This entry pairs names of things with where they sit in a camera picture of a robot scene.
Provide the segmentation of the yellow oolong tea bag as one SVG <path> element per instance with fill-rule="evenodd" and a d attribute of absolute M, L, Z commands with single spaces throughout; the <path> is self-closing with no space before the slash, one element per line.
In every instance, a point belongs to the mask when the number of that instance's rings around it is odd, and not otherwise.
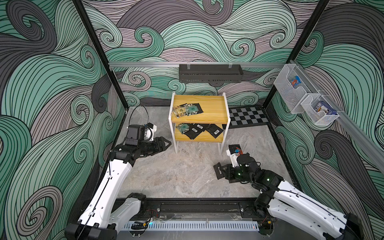
<path fill-rule="evenodd" d="M 172 108 L 172 112 L 176 118 L 184 117 L 187 115 L 186 107 L 184 105 L 179 105 Z"/>

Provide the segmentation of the green jasmine tea bag top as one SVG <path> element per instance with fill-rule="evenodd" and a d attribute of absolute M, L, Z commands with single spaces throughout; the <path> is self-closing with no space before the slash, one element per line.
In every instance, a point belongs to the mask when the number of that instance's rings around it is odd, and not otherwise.
<path fill-rule="evenodd" d="M 185 109 L 187 116 L 198 115 L 204 112 L 199 103 L 185 104 Z"/>

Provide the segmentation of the black tea bag barcode top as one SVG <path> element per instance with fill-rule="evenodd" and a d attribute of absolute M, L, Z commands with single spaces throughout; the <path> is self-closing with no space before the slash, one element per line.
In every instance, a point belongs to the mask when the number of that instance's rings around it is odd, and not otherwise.
<path fill-rule="evenodd" d="M 215 174 L 218 180 L 227 179 L 228 178 L 228 165 L 221 165 L 221 163 L 217 163 L 213 166 L 215 170 Z"/>

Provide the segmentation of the red tea bag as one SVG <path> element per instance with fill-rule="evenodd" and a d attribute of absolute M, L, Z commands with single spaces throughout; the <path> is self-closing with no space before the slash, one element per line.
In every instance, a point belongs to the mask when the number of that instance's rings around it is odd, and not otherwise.
<path fill-rule="evenodd" d="M 240 145 L 229 145 L 230 155 L 232 154 L 242 154 L 242 149 Z"/>

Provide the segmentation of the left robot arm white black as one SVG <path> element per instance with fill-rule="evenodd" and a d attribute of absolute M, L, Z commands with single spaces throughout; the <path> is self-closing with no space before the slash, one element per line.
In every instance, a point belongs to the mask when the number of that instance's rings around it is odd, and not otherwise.
<path fill-rule="evenodd" d="M 68 240 L 115 240 L 122 227 L 138 214 L 144 195 L 127 197 L 123 205 L 113 210 L 122 184 L 139 158 L 166 151 L 172 145 L 164 137 L 152 141 L 134 141 L 114 147 L 109 155 L 107 171 L 91 202 L 76 223 L 68 224 Z"/>

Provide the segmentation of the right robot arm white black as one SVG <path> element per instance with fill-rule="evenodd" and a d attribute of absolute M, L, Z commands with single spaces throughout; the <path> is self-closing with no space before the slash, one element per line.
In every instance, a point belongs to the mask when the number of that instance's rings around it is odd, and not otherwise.
<path fill-rule="evenodd" d="M 261 169 L 259 163 L 214 165 L 216 177 L 230 183 L 251 184 L 260 192 L 253 212 L 262 219 L 283 220 L 318 240 L 362 240 L 362 222 L 310 198 L 280 175 Z"/>

